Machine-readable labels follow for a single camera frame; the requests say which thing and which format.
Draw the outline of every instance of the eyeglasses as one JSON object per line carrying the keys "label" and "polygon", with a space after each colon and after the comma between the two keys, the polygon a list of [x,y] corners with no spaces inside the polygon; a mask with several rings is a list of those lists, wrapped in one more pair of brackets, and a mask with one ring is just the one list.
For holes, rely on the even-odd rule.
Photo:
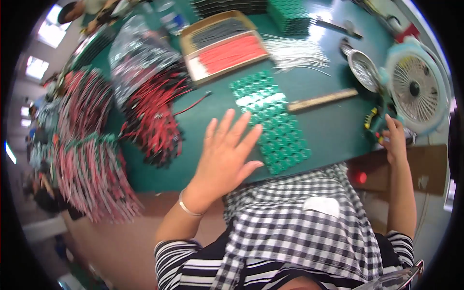
{"label": "eyeglasses", "polygon": [[424,260],[419,260],[413,267],[385,274],[375,280],[369,281],[353,290],[402,290],[416,275],[422,276],[424,272]]}

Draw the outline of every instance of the checkered apron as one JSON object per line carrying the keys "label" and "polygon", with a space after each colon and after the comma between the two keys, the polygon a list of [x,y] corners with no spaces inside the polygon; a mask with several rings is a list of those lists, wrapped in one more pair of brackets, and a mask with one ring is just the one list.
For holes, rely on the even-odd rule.
{"label": "checkered apron", "polygon": [[[292,263],[367,282],[382,275],[377,240],[344,163],[242,186],[224,197],[232,230],[211,289],[233,289],[246,258]],[[339,203],[339,217],[304,210],[308,197]]]}

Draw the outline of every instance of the woman's left hand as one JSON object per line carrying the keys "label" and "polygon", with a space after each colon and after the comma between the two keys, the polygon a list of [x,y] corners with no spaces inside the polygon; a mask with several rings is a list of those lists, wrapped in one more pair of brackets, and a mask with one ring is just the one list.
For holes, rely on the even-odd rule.
{"label": "woman's left hand", "polygon": [[261,161],[244,164],[263,131],[262,125],[256,125],[240,142],[251,113],[245,112],[229,129],[234,114],[235,110],[229,109],[217,130],[217,119],[212,119],[206,128],[195,176],[183,194],[185,206],[194,213],[206,211],[216,199],[234,190],[256,168],[264,165]]}

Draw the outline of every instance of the bracelet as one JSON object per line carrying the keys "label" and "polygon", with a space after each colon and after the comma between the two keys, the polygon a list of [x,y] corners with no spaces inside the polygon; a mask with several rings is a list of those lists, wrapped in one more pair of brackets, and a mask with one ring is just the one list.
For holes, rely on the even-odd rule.
{"label": "bracelet", "polygon": [[185,190],[185,189],[182,189],[182,191],[181,191],[180,194],[179,194],[179,205],[182,207],[182,209],[183,209],[186,213],[188,213],[188,214],[190,214],[190,215],[193,215],[193,216],[204,215],[206,212],[204,212],[204,213],[193,213],[193,212],[189,211],[189,210],[185,207],[184,202],[182,201],[182,194],[184,193],[184,190]]}

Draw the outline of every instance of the white label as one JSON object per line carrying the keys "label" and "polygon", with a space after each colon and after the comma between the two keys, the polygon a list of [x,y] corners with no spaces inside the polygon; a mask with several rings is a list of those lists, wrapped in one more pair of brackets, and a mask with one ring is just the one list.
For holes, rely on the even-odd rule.
{"label": "white label", "polygon": [[310,197],[304,202],[303,210],[313,210],[336,218],[340,216],[338,201],[329,197]]}
{"label": "white label", "polygon": [[176,17],[176,14],[174,12],[171,12],[168,15],[161,17],[161,21],[163,23],[170,22],[174,19],[174,17]]}

